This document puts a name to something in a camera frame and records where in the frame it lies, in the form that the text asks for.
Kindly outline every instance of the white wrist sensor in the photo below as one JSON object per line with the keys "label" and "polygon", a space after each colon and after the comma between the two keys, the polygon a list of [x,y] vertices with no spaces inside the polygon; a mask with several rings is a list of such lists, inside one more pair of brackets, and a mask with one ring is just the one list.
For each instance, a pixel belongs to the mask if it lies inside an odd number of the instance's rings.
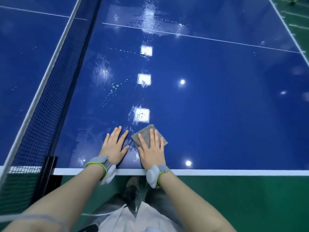
{"label": "white wrist sensor", "polygon": [[105,175],[101,179],[101,185],[109,184],[116,175],[116,165],[111,164],[107,159],[108,156],[98,156],[92,158],[85,167],[90,164],[100,164],[105,169]]}
{"label": "white wrist sensor", "polygon": [[158,179],[161,174],[167,173],[170,169],[165,165],[161,164],[159,166],[153,165],[146,173],[146,179],[152,188],[159,187]]}

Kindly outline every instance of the folded cloth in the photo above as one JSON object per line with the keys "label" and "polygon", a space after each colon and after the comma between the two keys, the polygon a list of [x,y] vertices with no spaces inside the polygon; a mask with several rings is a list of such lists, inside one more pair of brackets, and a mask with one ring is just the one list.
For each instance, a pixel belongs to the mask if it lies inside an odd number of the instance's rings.
{"label": "folded cloth", "polygon": [[[147,127],[141,129],[140,131],[138,131],[137,133],[133,134],[131,136],[131,139],[134,143],[134,145],[136,146],[136,148],[138,149],[138,147],[141,147],[141,142],[138,139],[138,134],[141,134],[141,136],[143,137],[145,143],[147,144],[148,148],[150,148],[150,129],[153,129],[154,131],[156,130],[154,125],[148,125]],[[159,140],[161,139],[162,135],[160,134],[160,132],[158,132],[158,136],[159,136]],[[164,140],[164,145],[167,145],[168,142],[165,140],[165,138],[163,138]]]}

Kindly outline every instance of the pant leg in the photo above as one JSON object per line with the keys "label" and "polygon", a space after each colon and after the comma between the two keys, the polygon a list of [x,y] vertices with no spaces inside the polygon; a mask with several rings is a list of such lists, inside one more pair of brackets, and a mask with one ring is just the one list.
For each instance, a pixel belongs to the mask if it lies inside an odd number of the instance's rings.
{"label": "pant leg", "polygon": [[145,203],[149,204],[160,214],[166,216],[168,219],[183,228],[183,224],[163,188],[153,189],[149,186],[145,197]]}
{"label": "pant leg", "polygon": [[[130,212],[136,216],[136,205],[138,200],[138,189],[136,186],[130,186],[127,187],[126,190],[123,192],[123,194],[114,194],[110,199],[108,199],[106,202],[104,202],[100,207],[98,207],[94,213],[92,214],[104,214],[104,213],[111,213],[113,211],[116,211],[120,209],[124,204],[127,205]],[[89,232],[95,232],[95,229],[93,226],[94,224],[99,227],[99,225],[105,221],[105,219],[109,215],[106,216],[89,216],[86,220],[86,222],[83,224],[81,229],[79,231],[89,231]]]}

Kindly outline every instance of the blue table surface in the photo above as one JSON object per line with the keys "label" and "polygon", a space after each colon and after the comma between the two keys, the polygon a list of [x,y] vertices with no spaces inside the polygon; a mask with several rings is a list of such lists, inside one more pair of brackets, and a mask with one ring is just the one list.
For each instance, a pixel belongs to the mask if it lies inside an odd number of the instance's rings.
{"label": "blue table surface", "polygon": [[0,165],[6,160],[68,21],[49,14],[70,16],[75,2],[0,0]]}
{"label": "blue table surface", "polygon": [[154,124],[171,169],[308,169],[308,91],[268,0],[103,0],[57,167],[82,168],[122,125],[119,168],[139,169],[130,136]]}

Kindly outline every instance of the person's right arm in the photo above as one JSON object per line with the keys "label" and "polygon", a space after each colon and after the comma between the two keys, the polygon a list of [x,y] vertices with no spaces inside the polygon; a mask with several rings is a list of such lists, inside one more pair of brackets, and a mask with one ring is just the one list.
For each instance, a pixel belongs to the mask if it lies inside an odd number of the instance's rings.
{"label": "person's right arm", "polygon": [[[145,170],[155,165],[165,164],[164,141],[159,140],[158,131],[150,129],[150,148],[142,136],[138,135],[142,148],[139,147],[141,163]],[[160,186],[171,200],[183,226],[188,231],[235,232],[233,226],[211,204],[191,190],[171,171],[159,179]]]}

